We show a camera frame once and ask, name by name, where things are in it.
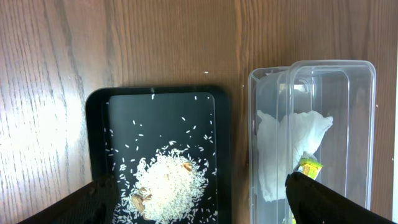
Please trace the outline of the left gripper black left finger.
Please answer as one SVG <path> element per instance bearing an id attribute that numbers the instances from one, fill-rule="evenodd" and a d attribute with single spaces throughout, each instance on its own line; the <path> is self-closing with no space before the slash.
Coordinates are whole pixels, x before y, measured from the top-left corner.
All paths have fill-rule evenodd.
<path id="1" fill-rule="evenodd" d="M 112 175 L 106 175 L 23 220 L 22 223 L 108 224 L 113 220 L 118 197 L 116 179 Z"/>

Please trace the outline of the white napkin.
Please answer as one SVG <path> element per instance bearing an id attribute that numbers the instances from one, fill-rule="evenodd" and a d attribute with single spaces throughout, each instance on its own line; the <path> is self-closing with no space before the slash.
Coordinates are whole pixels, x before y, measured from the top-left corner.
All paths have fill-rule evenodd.
<path id="1" fill-rule="evenodd" d="M 313 159 L 325 133 L 333 125 L 333 117 L 324 117 L 316 111 L 294 113 L 292 122 L 292 149 L 287 148 L 287 117 L 278 121 L 269 114 L 257 111 L 261 119 L 257 130 L 259 151 L 258 178 L 262 197 L 266 202 L 286 198 L 287 174 L 302 159 Z"/>

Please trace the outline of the yellow green snack wrapper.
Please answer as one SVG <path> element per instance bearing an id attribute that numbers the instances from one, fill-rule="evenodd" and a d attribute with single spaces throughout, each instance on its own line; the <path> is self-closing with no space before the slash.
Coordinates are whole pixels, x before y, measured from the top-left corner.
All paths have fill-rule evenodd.
<path id="1" fill-rule="evenodd" d="M 322 167 L 323 165 L 316 159 L 302 158 L 295 167 L 294 172 L 301 172 L 302 174 L 315 180 L 318 177 Z"/>

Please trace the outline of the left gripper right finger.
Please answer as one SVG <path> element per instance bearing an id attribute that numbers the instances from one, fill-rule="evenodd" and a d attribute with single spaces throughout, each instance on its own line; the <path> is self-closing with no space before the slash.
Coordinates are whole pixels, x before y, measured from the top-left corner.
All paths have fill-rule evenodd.
<path id="1" fill-rule="evenodd" d="M 394 224 L 300 172 L 287 176 L 285 191 L 297 224 Z"/>

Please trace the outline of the white rice food scraps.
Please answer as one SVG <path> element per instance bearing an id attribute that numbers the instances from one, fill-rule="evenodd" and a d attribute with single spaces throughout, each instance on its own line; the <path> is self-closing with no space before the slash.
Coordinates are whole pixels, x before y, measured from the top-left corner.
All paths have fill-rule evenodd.
<path id="1" fill-rule="evenodd" d="M 107 168 L 113 223 L 216 223 L 215 99 L 207 92 L 112 96 Z"/>

